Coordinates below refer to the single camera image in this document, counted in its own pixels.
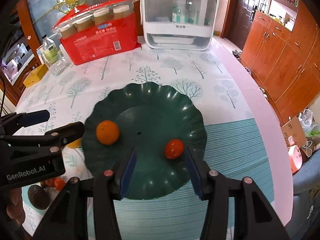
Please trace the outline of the person's left hand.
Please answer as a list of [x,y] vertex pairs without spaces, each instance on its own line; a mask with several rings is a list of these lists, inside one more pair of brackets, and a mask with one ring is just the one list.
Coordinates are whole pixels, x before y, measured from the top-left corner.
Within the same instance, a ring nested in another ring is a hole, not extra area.
[[22,189],[17,188],[9,191],[9,204],[7,206],[8,216],[15,220],[18,225],[21,225],[25,221],[25,211],[23,209],[22,202]]

